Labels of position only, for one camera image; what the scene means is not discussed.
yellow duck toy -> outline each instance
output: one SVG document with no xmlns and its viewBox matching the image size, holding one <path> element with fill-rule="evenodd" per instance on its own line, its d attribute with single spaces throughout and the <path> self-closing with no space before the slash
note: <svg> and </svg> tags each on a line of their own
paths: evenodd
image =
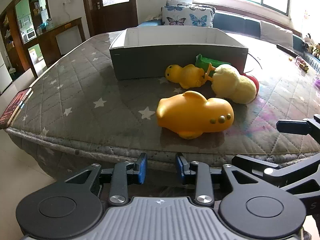
<svg viewBox="0 0 320 240">
<path fill-rule="evenodd" d="M 165 77 L 173 83 L 179 83 L 184 89 L 201 87 L 204 81 L 204 70 L 190 64 L 185 67 L 170 65 L 165 70 Z"/>
<path fill-rule="evenodd" d="M 206 99 L 195 91 L 162 98 L 156 111 L 158 125 L 168 128 L 184 139 L 194 139 L 204 132 L 219 132 L 229 128 L 233 109 L 221 98 Z"/>
<path fill-rule="evenodd" d="M 217 98 L 229 98 L 238 104 L 248 104 L 255 99 L 257 89 L 252 80 L 239 74 L 238 70 L 230 65 L 223 64 L 212 67 L 209 63 L 208 71 L 204 76 L 204 82 L 210 80 L 211 88 Z"/>
</svg>

ribbed gray panel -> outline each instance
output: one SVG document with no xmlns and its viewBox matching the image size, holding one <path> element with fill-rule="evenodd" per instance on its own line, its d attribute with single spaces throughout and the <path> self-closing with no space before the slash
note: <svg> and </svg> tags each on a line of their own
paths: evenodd
<svg viewBox="0 0 320 240">
<path fill-rule="evenodd" d="M 240 240 L 210 208 L 188 198 L 135 197 L 131 204 L 108 210 L 90 232 L 74 240 Z"/>
</svg>

cardboard box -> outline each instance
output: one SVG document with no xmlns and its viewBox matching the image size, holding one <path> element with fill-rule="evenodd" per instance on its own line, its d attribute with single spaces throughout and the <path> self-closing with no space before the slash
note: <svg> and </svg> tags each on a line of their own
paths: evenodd
<svg viewBox="0 0 320 240">
<path fill-rule="evenodd" d="M 118 80 L 163 77 L 167 66 L 186 66 L 196 56 L 231 63 L 243 73 L 248 48 L 215 28 L 196 26 L 145 26 L 129 28 L 110 45 Z"/>
</svg>

butterfly pillow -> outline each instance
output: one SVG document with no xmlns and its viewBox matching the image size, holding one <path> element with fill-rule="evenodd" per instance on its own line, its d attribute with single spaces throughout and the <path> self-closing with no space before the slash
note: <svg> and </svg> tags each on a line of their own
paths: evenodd
<svg viewBox="0 0 320 240">
<path fill-rule="evenodd" d="M 165 6 L 170 6 L 170 5 L 189 6 L 191 4 L 186 2 L 179 2 L 176 0 L 167 0 L 167 2 L 165 3 Z"/>
<path fill-rule="evenodd" d="M 163 6 L 163 25 L 190 25 L 212 27 L 213 11 L 210 8 L 192 6 Z"/>
</svg>

microwave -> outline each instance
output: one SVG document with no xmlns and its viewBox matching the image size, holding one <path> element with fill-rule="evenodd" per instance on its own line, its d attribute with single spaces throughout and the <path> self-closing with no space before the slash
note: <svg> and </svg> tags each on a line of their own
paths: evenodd
<svg viewBox="0 0 320 240">
<path fill-rule="evenodd" d="M 36 36 L 35 30 L 32 30 L 31 32 L 27 33 L 26 36 L 28 41 L 33 39 Z"/>
</svg>

